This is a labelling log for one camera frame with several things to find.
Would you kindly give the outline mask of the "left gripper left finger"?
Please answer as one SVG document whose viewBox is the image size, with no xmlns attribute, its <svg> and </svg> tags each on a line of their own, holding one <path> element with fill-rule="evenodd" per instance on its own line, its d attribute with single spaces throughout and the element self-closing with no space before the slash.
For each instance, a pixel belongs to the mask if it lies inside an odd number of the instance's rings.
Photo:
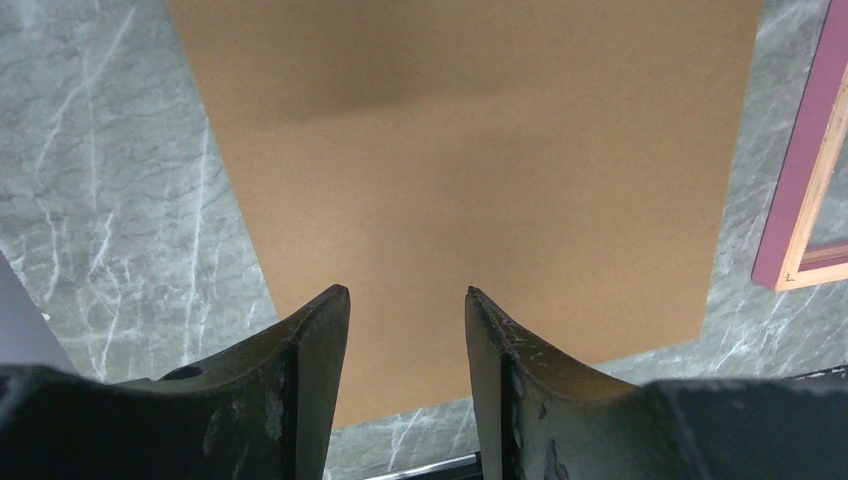
<svg viewBox="0 0 848 480">
<path fill-rule="evenodd" d="M 319 479 L 350 294 L 158 380 L 103 384 L 47 366 L 1 370 L 5 479 Z"/>
</svg>

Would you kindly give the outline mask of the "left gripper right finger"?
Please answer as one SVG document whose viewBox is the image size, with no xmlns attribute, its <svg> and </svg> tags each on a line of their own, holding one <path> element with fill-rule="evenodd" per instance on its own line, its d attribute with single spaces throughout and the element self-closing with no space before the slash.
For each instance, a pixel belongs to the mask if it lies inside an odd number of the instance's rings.
<svg viewBox="0 0 848 480">
<path fill-rule="evenodd" d="M 565 354 L 478 288 L 466 344 L 487 479 L 843 479 L 847 372 L 633 385 Z"/>
</svg>

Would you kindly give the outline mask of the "pink wooden picture frame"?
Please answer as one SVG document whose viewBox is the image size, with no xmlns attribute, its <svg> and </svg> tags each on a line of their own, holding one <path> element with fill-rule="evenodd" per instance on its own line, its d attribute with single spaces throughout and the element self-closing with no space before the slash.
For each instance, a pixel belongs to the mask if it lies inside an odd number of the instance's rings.
<svg viewBox="0 0 848 480">
<path fill-rule="evenodd" d="M 776 292 L 845 280 L 847 242 L 809 245 L 847 134 L 847 2 L 832 1 L 767 216 L 752 279 Z"/>
</svg>

